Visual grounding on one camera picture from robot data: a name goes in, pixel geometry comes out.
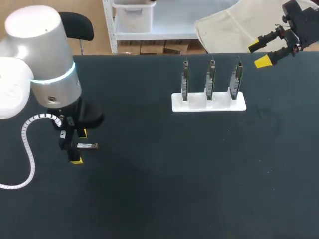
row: black table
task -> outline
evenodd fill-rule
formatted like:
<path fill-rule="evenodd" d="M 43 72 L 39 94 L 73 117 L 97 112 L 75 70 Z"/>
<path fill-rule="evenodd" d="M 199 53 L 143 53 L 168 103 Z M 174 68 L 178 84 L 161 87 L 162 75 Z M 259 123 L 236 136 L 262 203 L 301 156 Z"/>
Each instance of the black table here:
<path fill-rule="evenodd" d="M 214 55 L 216 91 L 235 54 Z M 202 91 L 210 55 L 190 56 L 190 91 Z M 84 142 L 84 164 L 67 163 L 58 132 L 28 132 L 36 160 L 30 185 L 0 190 L 2 239 L 301 239 L 319 237 L 318 53 L 255 69 L 242 54 L 244 112 L 173 113 L 182 56 L 75 57 L 83 97 L 106 120 Z M 20 139 L 30 97 L 0 121 L 0 182 L 29 174 Z"/>

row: white rack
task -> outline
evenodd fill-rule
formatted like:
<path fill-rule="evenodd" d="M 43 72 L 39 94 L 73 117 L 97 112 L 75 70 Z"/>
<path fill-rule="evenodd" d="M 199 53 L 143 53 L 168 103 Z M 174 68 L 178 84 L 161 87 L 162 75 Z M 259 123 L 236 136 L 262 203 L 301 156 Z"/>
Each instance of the white rack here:
<path fill-rule="evenodd" d="M 121 32 L 117 17 L 113 21 L 112 0 L 102 1 L 112 53 L 117 53 L 117 40 L 197 39 L 197 20 L 225 10 L 239 0 L 157 0 L 153 29 L 147 33 Z"/>

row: coiled cable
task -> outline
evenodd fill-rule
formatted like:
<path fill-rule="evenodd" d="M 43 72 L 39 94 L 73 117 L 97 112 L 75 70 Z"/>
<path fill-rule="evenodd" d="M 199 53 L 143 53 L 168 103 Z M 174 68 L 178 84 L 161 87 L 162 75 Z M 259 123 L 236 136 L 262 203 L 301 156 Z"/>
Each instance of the coiled cable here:
<path fill-rule="evenodd" d="M 32 181 L 32 179 L 34 177 L 34 173 L 35 173 L 35 163 L 34 163 L 33 154 L 32 154 L 32 151 L 31 151 L 31 148 L 30 148 L 27 136 L 26 136 L 26 132 L 27 132 L 27 129 L 28 129 L 29 125 L 32 124 L 32 122 L 34 122 L 34 121 L 36 121 L 38 119 L 44 119 L 44 118 L 49 118 L 49 119 L 54 120 L 55 124 L 58 127 L 61 127 L 61 125 L 62 125 L 61 120 L 57 116 L 52 115 L 52 114 L 38 114 L 38 115 L 35 115 L 35 116 L 29 118 L 24 123 L 24 125 L 22 127 L 22 130 L 21 130 L 21 138 L 22 138 L 26 153 L 27 153 L 27 155 L 29 157 L 29 160 L 30 160 L 30 174 L 29 174 L 29 177 L 23 183 L 20 183 L 18 185 L 0 184 L 0 188 L 3 188 L 3 189 L 20 189 L 20 188 L 25 187 L 26 185 L 28 185 Z"/>

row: chair backrest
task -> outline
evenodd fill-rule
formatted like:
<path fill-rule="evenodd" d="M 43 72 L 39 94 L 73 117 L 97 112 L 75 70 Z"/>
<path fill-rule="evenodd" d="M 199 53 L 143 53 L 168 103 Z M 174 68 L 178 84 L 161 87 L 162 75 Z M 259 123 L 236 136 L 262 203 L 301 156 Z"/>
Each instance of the chair backrest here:
<path fill-rule="evenodd" d="M 59 12 L 66 36 L 80 40 L 92 41 L 94 30 L 91 21 L 81 14 L 75 12 Z"/>

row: beige cloth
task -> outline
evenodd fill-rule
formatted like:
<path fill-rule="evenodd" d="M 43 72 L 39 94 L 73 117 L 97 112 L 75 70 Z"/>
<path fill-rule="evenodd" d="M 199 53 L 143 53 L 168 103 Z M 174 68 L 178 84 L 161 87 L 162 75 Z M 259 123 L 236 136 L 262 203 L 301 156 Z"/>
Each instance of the beige cloth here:
<path fill-rule="evenodd" d="M 249 52 L 248 46 L 261 35 L 275 31 L 282 22 L 282 5 L 288 0 L 240 0 L 231 8 L 196 22 L 197 37 L 209 53 Z M 318 6 L 310 0 L 297 0 L 301 9 Z M 259 52 L 286 47 L 279 38 Z"/>

